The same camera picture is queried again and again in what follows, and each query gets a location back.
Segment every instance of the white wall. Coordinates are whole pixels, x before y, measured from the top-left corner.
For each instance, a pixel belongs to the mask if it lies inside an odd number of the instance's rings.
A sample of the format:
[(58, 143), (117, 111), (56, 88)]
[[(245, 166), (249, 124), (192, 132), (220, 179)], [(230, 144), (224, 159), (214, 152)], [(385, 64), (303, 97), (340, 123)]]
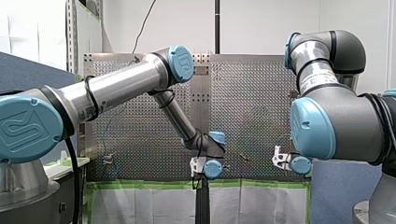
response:
[(0, 51), (65, 70), (65, 25), (64, 0), (0, 0)]
[(284, 54), (291, 33), (319, 31), (319, 12), (319, 0), (223, 0), (221, 53)]
[(320, 29), (347, 30), (366, 49), (367, 66), (358, 92), (383, 92), (388, 88), (389, 2), (393, 0), (322, 0)]
[[(151, 2), (103, 0), (104, 27), (111, 45), (105, 44), (105, 51), (132, 52)], [(164, 49), (170, 45), (185, 45), (191, 51), (207, 52), (214, 48), (213, 15), (212, 0), (157, 1), (136, 53)]]
[[(104, 51), (132, 52), (151, 1), (103, 0)], [(319, 0), (221, 1), (221, 53), (283, 54), (289, 34), (319, 31)], [(157, 1), (136, 52), (214, 51), (214, 1)]]
[(396, 88), (396, 4), (394, 0), (390, 1), (390, 11), (389, 15), (389, 73), (390, 81), (389, 88)]

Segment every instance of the black pole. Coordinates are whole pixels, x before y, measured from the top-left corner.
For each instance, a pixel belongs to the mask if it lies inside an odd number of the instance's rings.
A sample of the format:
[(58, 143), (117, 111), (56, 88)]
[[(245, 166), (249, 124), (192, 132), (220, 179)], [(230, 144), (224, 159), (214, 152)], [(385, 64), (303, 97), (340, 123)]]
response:
[(220, 54), (220, 0), (215, 0), (215, 53)]
[(195, 224), (210, 224), (209, 182), (204, 176), (201, 181), (195, 198)]

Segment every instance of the silver arm segment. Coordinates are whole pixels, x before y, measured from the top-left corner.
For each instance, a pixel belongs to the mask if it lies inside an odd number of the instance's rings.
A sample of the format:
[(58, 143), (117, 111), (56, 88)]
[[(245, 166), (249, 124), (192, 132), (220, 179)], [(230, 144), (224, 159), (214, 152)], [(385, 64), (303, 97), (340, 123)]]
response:
[[(91, 119), (95, 113), (102, 114), (145, 92), (166, 89), (169, 79), (172, 79), (172, 74), (168, 74), (165, 63), (157, 55), (150, 53), (140, 63), (104, 76), (91, 78), (89, 86), (94, 96), (93, 99), (88, 94), (84, 82), (59, 90), (45, 86), (40, 90), (26, 91), (20, 95), (35, 96), (51, 104), (54, 104), (52, 102), (54, 100), (58, 101), (67, 113), (74, 130), (80, 123)], [(51, 101), (49, 99), (51, 96), (56, 99)], [(95, 111), (93, 100), (99, 106), (98, 111)]]
[(180, 138), (183, 139), (186, 148), (191, 150), (197, 149), (211, 158), (222, 159), (224, 157), (225, 150), (220, 143), (192, 126), (175, 99), (173, 91), (155, 91), (151, 94), (154, 96), (160, 109), (163, 110), (166, 117), (171, 121)]

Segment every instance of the blue joint cap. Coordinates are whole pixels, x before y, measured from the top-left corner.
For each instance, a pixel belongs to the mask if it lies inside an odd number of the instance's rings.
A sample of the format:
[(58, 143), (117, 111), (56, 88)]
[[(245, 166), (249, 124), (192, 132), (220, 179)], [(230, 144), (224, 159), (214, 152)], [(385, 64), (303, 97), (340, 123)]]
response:
[(194, 62), (192, 55), (184, 47), (180, 45), (172, 46), (169, 48), (169, 67), (177, 82), (187, 82), (194, 74)]
[(312, 163), (307, 157), (296, 157), (290, 162), (290, 169), (297, 175), (307, 175), (312, 170)]
[(396, 90), (384, 91), (384, 94), (382, 94), (382, 96), (392, 96), (392, 97), (396, 97)]
[(29, 96), (0, 97), (0, 161), (23, 163), (49, 153), (62, 138), (56, 109)]
[(293, 102), (290, 111), (293, 144), (301, 155), (329, 160), (335, 154), (335, 132), (326, 111), (313, 99)]
[(217, 160), (210, 160), (205, 163), (204, 174), (209, 180), (217, 179), (222, 173), (222, 165)]
[(209, 132), (209, 136), (213, 138), (217, 143), (225, 146), (225, 133), (223, 132)]

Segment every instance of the metal pegboard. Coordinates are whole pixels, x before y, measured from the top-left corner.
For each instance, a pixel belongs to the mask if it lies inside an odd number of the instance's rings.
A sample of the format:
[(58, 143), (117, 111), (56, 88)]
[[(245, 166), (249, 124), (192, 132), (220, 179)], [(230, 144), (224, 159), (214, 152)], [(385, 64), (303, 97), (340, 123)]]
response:
[[(131, 54), (86, 54), (85, 76), (101, 76), (133, 64)], [(190, 116), (190, 84), (176, 85), (177, 101)], [(120, 105), (86, 126), (90, 180), (109, 178), (180, 180), (190, 176), (191, 153), (182, 147), (173, 126), (147, 94)], [(113, 154), (112, 164), (103, 164)]]
[(290, 91), (295, 76), (283, 56), (211, 55), (210, 130), (227, 137), (223, 177), (297, 178), (272, 164), (277, 143), (290, 151)]
[(191, 122), (195, 128), (209, 132), (210, 76), (209, 54), (194, 53), (194, 76), (191, 80)]

